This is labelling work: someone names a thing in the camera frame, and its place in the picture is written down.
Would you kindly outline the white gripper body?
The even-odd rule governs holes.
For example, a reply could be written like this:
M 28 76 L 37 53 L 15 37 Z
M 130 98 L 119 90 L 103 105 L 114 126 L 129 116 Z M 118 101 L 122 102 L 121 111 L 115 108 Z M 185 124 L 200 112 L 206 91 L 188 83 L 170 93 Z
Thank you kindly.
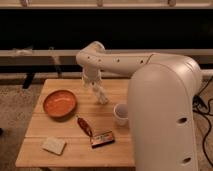
M 82 77 L 87 78 L 92 84 L 93 82 L 101 83 L 101 71 L 97 68 L 84 67 L 82 70 Z

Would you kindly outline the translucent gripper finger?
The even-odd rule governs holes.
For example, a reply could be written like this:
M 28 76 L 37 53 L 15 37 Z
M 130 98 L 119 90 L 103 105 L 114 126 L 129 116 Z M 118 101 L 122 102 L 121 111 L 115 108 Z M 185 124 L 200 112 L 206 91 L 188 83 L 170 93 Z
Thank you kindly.
M 92 83 L 92 90 L 97 97 L 102 95 L 101 87 L 97 82 Z
M 82 82 L 83 82 L 83 87 L 88 89 L 89 88 L 89 85 L 90 85 L 90 82 L 87 78 L 83 78 L 82 77 Z

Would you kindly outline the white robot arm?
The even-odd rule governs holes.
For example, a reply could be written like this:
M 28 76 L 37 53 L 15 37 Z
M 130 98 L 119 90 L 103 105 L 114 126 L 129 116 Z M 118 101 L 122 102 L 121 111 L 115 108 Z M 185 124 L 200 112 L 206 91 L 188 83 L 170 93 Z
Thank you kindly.
M 128 119 L 136 171 L 198 171 L 193 97 L 202 72 L 188 56 L 166 53 L 108 53 L 94 41 L 76 55 L 86 84 L 101 72 L 129 78 Z

